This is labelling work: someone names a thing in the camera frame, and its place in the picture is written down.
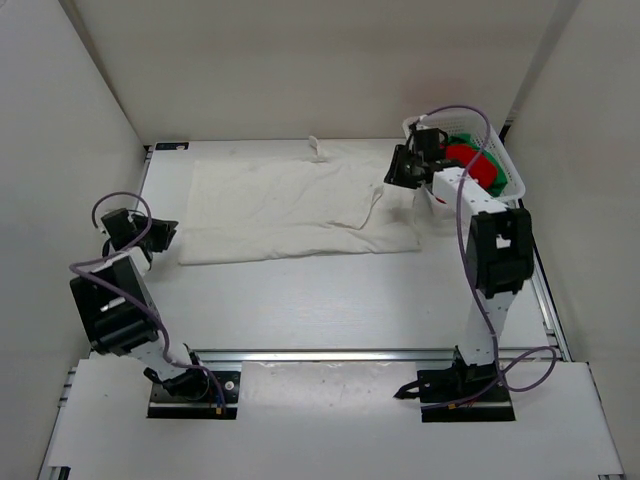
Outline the white t-shirt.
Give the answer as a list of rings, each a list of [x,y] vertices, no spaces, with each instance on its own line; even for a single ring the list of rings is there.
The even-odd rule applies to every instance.
[[[394,147],[312,137],[301,154],[198,160],[180,263],[419,250],[414,192],[384,181]]]

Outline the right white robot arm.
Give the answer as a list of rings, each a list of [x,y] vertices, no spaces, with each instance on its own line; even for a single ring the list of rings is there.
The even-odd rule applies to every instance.
[[[384,181],[428,190],[451,207],[456,228],[468,226],[462,239],[462,261],[474,296],[465,333],[457,346],[465,365],[449,375],[449,387],[460,399],[470,400],[486,384],[478,367],[495,363],[509,308],[533,274],[531,214],[494,198],[465,171],[457,159],[446,156],[448,135],[437,128],[412,126],[404,144],[395,147]]]

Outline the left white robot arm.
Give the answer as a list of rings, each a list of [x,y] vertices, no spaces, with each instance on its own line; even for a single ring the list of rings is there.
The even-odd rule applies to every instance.
[[[178,223],[150,220],[125,208],[104,214],[101,222],[107,235],[102,256],[115,256],[92,273],[134,297],[146,310],[156,312],[143,277],[151,269],[154,255],[168,249]],[[81,276],[70,280],[70,289],[95,352],[139,360],[146,365],[144,375],[172,397],[195,401],[207,394],[210,377],[196,367],[197,356],[186,345],[175,344],[165,358],[164,336],[147,311]]]

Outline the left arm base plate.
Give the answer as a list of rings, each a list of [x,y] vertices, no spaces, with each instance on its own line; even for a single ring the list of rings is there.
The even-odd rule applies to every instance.
[[[197,379],[195,373],[174,380],[152,381],[147,407],[150,419],[235,420],[241,387],[240,370],[214,370],[224,401],[211,380]]]

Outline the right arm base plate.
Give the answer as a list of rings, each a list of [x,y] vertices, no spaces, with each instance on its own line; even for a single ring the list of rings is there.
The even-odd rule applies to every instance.
[[[423,423],[516,420],[510,393],[499,379],[496,362],[467,365],[458,350],[448,368],[418,370],[416,379],[401,386],[394,398],[417,399]]]

